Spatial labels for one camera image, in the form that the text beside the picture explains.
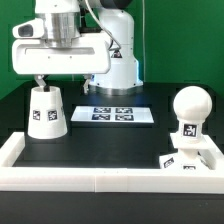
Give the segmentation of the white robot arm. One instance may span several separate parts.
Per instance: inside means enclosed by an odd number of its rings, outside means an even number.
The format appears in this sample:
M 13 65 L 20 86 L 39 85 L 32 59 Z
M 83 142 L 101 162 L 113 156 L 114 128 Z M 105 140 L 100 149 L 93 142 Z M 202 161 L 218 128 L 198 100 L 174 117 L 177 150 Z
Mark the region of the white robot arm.
M 35 0 L 35 18 L 13 28 L 16 73 L 82 75 L 83 91 L 127 95 L 142 88 L 133 54 L 132 0 Z

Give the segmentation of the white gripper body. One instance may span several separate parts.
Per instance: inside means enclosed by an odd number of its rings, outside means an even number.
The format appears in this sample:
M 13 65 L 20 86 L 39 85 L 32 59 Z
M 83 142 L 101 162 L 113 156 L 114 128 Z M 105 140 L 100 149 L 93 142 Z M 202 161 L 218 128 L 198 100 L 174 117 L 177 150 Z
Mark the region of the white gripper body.
M 69 48 L 49 48 L 41 39 L 18 39 L 12 46 L 13 69 L 21 75 L 105 74 L 109 44 L 101 34 L 85 34 Z

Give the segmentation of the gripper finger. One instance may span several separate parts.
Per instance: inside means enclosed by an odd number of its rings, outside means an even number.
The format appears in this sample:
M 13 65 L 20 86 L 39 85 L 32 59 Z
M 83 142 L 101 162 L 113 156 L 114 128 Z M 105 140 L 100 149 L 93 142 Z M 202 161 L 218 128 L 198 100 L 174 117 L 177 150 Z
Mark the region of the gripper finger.
M 46 82 L 44 81 L 43 75 L 35 75 L 34 79 L 39 87 L 41 87 L 43 90 L 46 90 Z
M 91 82 L 91 78 L 92 78 L 91 74 L 85 74 L 84 75 L 84 79 L 85 79 L 85 82 L 83 84 L 83 92 L 84 92 L 84 94 L 88 94 L 88 92 L 89 92 L 89 84 Z

